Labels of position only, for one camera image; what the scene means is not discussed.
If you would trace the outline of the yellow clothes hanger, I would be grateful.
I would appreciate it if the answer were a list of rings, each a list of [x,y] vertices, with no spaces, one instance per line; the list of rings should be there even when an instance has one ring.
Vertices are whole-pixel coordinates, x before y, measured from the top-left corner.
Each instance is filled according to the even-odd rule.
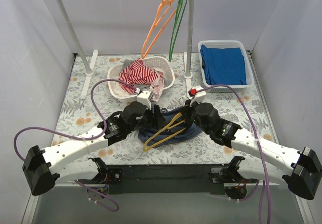
[[[182,138],[186,138],[186,132],[191,128],[186,123],[182,111],[179,108],[164,114],[162,113],[161,116],[170,117],[169,121],[163,127],[156,130],[144,130],[145,136],[148,137],[142,147],[144,152],[164,145],[182,142]]]

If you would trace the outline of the navy blue tank top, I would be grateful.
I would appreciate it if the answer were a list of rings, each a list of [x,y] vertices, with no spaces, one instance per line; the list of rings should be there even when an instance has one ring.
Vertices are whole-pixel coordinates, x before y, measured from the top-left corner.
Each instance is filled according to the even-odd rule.
[[[159,148],[161,146],[182,143],[197,137],[202,132],[202,130],[194,123],[189,128],[185,128],[185,127],[186,127],[186,124],[181,123],[171,129],[167,129],[163,131],[154,139],[152,139],[147,144],[147,147],[151,147],[156,143],[163,141],[167,137],[172,136],[173,134],[176,134],[178,131],[182,131],[182,132],[178,133],[175,136],[172,136],[170,139],[163,141],[161,144],[154,146],[153,148]],[[148,141],[149,138],[153,137],[158,131],[159,129],[141,128],[138,131],[138,138],[143,144],[145,144],[145,142]]]

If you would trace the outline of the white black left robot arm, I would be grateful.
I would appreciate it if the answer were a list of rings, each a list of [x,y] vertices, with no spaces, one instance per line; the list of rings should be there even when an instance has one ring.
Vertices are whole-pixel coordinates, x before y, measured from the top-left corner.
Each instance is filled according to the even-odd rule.
[[[30,148],[22,170],[32,195],[39,196],[51,190],[56,184],[78,179],[93,180],[97,184],[107,178],[103,162],[96,159],[79,167],[72,162],[91,152],[121,142],[139,128],[156,129],[165,124],[159,105],[148,109],[139,102],[133,102],[123,111],[113,113],[107,119],[79,136],[52,147]]]

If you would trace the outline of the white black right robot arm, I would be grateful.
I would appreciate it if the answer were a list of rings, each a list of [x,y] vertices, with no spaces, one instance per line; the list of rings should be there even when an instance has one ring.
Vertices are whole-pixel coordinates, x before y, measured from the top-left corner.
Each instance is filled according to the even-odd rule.
[[[240,125],[221,118],[210,103],[186,101],[180,113],[185,123],[196,124],[216,144],[266,162],[263,166],[238,160],[238,165],[230,166],[227,170],[231,181],[237,183],[242,179],[262,179],[286,184],[292,193],[301,198],[315,198],[321,182],[321,162],[314,150],[308,147],[297,150],[263,138],[256,139]]]

